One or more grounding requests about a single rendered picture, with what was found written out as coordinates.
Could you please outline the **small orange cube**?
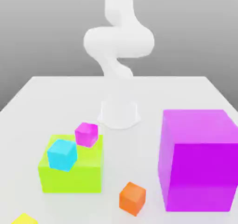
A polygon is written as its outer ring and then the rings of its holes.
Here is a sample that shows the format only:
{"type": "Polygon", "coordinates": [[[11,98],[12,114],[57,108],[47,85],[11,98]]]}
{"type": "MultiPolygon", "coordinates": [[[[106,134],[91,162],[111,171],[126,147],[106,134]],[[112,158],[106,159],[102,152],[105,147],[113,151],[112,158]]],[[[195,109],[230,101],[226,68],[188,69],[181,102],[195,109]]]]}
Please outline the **small orange cube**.
{"type": "Polygon", "coordinates": [[[137,216],[146,200],[146,189],[132,182],[127,185],[119,194],[119,208],[137,216]]]}

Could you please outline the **large purple box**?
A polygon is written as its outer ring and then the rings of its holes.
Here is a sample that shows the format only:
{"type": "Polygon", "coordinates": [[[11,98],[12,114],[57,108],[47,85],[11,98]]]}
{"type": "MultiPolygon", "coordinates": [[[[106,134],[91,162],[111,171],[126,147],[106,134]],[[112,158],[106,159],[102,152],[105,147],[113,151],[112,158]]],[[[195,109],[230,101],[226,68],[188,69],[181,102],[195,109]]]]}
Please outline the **large purple box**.
{"type": "Polygon", "coordinates": [[[224,110],[165,109],[158,175],[166,211],[229,211],[238,187],[238,125],[224,110]]]}

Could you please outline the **small magenta cube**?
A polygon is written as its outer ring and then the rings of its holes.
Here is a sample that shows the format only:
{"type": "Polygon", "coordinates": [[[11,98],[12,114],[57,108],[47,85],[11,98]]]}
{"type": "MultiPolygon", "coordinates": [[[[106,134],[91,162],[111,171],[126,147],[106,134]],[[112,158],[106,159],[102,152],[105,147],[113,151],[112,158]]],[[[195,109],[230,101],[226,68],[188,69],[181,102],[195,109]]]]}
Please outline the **small magenta cube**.
{"type": "Polygon", "coordinates": [[[96,124],[81,123],[75,130],[76,144],[91,148],[98,140],[98,126],[96,124]]]}

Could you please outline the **large lime green box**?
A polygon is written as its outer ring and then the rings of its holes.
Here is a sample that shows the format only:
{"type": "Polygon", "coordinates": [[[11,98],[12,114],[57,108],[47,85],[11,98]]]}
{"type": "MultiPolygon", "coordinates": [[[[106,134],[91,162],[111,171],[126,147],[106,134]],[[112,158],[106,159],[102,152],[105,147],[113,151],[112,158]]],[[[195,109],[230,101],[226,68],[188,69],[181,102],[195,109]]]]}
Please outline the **large lime green box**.
{"type": "Polygon", "coordinates": [[[78,159],[69,172],[49,167],[47,150],[58,139],[75,141],[74,135],[51,135],[38,165],[44,193],[100,193],[104,166],[103,135],[91,148],[77,146],[78,159]]]}

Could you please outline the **small cyan cube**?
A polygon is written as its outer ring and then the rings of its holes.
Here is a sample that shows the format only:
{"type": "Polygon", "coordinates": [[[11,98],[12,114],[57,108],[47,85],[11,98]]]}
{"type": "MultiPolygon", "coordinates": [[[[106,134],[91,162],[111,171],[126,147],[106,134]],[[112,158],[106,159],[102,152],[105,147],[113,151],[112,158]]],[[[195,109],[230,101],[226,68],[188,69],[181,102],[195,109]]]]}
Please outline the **small cyan cube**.
{"type": "Polygon", "coordinates": [[[57,139],[47,150],[49,167],[69,172],[78,159],[77,145],[73,141],[57,139]]]}

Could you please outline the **small yellow cube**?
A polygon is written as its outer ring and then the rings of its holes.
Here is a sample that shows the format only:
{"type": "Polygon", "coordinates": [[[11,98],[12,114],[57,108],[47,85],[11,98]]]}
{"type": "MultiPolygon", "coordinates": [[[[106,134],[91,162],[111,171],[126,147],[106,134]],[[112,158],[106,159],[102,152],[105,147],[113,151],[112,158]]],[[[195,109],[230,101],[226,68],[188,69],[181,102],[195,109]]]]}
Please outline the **small yellow cube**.
{"type": "Polygon", "coordinates": [[[38,221],[26,213],[22,213],[11,224],[38,224],[38,221]]]}

